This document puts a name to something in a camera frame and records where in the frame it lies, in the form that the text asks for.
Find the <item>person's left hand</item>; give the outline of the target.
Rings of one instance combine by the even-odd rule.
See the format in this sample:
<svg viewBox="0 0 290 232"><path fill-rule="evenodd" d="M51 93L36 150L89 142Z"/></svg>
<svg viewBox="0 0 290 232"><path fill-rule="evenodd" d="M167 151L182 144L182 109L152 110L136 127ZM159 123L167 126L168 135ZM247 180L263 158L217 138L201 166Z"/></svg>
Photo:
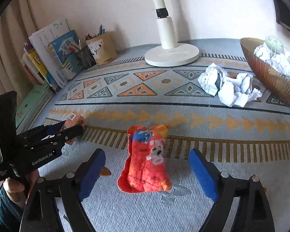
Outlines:
<svg viewBox="0 0 290 232"><path fill-rule="evenodd" d="M25 186L15 179L5 179L3 182L3 187L9 199L11 199L11 201L18 206L24 208L25 204L28 202L33 186L39 177L40 174L38 170L35 170L26 176L26 180L30 186L27 194L24 193Z"/></svg>

